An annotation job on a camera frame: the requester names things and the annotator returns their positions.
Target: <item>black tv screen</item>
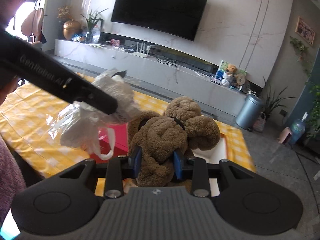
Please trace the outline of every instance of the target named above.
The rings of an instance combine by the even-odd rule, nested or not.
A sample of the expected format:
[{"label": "black tv screen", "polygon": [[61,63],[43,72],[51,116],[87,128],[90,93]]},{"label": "black tv screen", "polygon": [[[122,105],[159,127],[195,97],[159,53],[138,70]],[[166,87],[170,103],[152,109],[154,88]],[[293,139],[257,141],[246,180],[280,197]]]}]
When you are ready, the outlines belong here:
[{"label": "black tv screen", "polygon": [[112,22],[194,40],[207,0],[116,0]]}]

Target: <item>white plastic bag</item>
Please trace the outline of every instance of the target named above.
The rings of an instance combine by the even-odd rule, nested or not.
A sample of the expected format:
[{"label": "white plastic bag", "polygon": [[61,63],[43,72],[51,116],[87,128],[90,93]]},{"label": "white plastic bag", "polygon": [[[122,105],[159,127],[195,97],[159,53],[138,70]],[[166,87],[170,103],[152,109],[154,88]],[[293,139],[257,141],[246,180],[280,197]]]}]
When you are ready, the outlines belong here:
[{"label": "white plastic bag", "polygon": [[[57,120],[51,124],[49,134],[55,139],[61,133],[60,144],[67,147],[85,148],[88,153],[95,153],[100,159],[108,160],[113,156],[116,144],[115,131],[108,124],[124,124],[140,114],[139,106],[133,100],[134,93],[129,84],[117,70],[105,71],[92,83],[108,95],[115,98],[118,108],[113,114],[105,114],[84,102],[74,102],[63,109]],[[99,130],[107,128],[111,150],[101,154]]]}]

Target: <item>gray ribbed panel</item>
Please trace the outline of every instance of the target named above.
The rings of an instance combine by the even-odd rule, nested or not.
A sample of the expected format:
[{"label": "gray ribbed panel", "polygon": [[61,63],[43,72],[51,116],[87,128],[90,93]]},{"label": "gray ribbed panel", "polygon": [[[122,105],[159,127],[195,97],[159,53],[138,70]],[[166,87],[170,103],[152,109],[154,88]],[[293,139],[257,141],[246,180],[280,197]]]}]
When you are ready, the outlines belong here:
[{"label": "gray ribbed panel", "polygon": [[227,224],[209,199],[193,197],[185,187],[132,188],[127,196],[107,200],[86,226],[63,236],[33,236],[16,239],[50,240],[294,240],[290,230],[277,236],[254,236]]}]

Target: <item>floor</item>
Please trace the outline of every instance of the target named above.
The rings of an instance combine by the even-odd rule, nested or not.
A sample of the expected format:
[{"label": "floor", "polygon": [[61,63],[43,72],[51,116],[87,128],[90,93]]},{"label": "floor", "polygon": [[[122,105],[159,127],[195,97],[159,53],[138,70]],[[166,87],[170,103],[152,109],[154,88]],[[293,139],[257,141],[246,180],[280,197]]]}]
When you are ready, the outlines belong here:
[{"label": "floor", "polygon": [[[54,56],[65,66],[90,76],[96,76],[103,69],[77,61]],[[181,95],[157,87],[150,83],[130,79],[133,90],[170,102]],[[198,102],[203,114],[220,122],[238,127],[235,117],[211,106]],[[263,133],[243,130],[249,152],[253,158],[256,172],[273,182],[293,191],[303,203],[303,215],[297,227],[302,239],[320,239],[320,179],[313,177],[320,170],[316,154],[300,146],[284,146],[277,141],[280,129],[267,122]]]}]

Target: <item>trash can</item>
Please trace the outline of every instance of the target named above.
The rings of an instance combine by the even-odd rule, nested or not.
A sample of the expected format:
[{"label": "trash can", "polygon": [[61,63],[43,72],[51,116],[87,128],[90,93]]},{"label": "trash can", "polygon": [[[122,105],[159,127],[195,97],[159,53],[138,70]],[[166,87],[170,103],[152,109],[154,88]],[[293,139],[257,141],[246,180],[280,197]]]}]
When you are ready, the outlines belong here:
[{"label": "trash can", "polygon": [[242,107],[239,115],[236,118],[236,123],[243,129],[252,128],[255,121],[259,117],[264,103],[255,94],[249,94]]}]

